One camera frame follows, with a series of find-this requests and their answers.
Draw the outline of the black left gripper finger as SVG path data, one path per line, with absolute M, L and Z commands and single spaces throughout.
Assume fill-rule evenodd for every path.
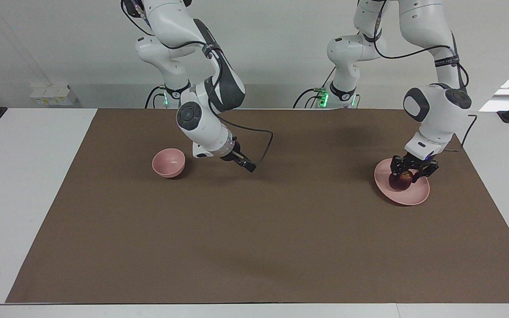
M 400 176 L 402 173 L 408 171 L 408 167 L 403 157 L 394 155 L 390 163 L 391 174 L 394 176 Z
M 413 175 L 412 183 L 416 183 L 422 177 L 430 177 L 438 169 L 436 160 L 420 160 L 412 164 L 412 169 L 416 171 Z

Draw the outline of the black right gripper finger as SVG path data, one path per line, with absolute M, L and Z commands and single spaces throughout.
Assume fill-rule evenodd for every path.
M 233 161 L 251 173 L 256 169 L 256 164 L 246 157 L 235 156 Z
M 234 151 L 234 162 L 239 166 L 244 167 L 244 169 L 256 169 L 257 164 L 250 161 L 248 157 L 243 155 L 240 151 Z

